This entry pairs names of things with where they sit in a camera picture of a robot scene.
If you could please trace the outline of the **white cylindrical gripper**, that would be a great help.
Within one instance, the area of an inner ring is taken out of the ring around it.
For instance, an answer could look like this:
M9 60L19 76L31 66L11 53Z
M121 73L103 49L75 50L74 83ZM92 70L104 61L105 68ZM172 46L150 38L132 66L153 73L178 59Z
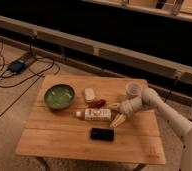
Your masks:
M110 124L111 128L116 128L125 122L126 116L130 117L134 113L141 111L143 109L143 103L140 97L135 97L133 99L125 100L121 103L109 104L109 108L113 111L120 111L122 113L117 114Z

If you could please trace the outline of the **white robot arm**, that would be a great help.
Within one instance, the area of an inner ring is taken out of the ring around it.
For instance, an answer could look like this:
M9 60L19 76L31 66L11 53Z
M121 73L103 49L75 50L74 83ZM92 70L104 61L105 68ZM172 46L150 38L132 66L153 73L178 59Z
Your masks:
M144 107L155 109L167 120L183 143L179 171L192 171L192 122L164 102L154 89L144 88L140 96L110 105L111 109L127 117Z

